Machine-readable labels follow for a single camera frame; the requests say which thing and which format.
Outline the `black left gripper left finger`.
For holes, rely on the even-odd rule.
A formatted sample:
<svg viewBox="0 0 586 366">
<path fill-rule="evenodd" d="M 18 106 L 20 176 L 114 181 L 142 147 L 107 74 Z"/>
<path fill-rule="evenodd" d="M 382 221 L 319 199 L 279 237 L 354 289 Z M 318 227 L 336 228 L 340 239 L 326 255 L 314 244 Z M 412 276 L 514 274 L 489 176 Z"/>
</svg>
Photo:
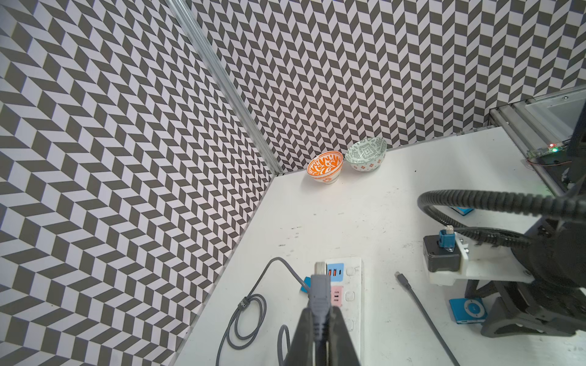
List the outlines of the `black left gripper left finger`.
<svg viewBox="0 0 586 366">
<path fill-rule="evenodd" d="M 295 334 L 285 356 L 285 366 L 312 366 L 314 364 L 314 324 L 311 310 L 303 309 Z"/>
</svg>

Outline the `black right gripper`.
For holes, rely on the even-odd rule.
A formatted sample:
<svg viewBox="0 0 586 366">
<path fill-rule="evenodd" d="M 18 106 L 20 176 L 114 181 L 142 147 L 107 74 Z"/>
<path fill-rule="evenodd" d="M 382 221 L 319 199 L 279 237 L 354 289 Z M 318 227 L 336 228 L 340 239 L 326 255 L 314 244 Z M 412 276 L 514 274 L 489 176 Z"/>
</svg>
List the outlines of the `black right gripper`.
<svg viewBox="0 0 586 366">
<path fill-rule="evenodd" d="M 585 331 L 585 295 L 578 289 L 558 291 L 540 282 L 491 281 L 480 288 L 478 284 L 467 282 L 465 298 L 499 295 L 482 324 L 484 337 L 572 337 Z"/>
</svg>

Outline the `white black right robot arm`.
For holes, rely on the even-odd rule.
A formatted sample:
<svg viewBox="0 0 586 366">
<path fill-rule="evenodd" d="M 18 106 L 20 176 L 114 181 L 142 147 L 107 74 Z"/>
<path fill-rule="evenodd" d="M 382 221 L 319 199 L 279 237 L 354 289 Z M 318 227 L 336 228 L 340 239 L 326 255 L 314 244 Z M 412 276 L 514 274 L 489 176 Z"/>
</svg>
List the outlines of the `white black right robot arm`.
<svg viewBox="0 0 586 366">
<path fill-rule="evenodd" d="M 585 328 L 585 99 L 531 98 L 490 111 L 546 195 L 439 190 L 418 207 L 440 225 L 423 239 L 430 282 L 466 283 L 455 321 L 483 336 L 571 337 Z"/>
</svg>

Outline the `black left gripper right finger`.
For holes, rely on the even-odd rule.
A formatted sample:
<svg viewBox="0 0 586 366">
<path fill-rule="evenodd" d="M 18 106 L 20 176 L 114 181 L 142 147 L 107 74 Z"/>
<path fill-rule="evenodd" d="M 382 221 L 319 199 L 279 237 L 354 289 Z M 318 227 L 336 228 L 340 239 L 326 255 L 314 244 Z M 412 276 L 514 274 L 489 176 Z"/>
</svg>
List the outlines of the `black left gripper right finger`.
<svg viewBox="0 0 586 366">
<path fill-rule="evenodd" d="M 360 366 L 341 309 L 332 307 L 328 323 L 327 364 L 329 366 Z"/>
</svg>

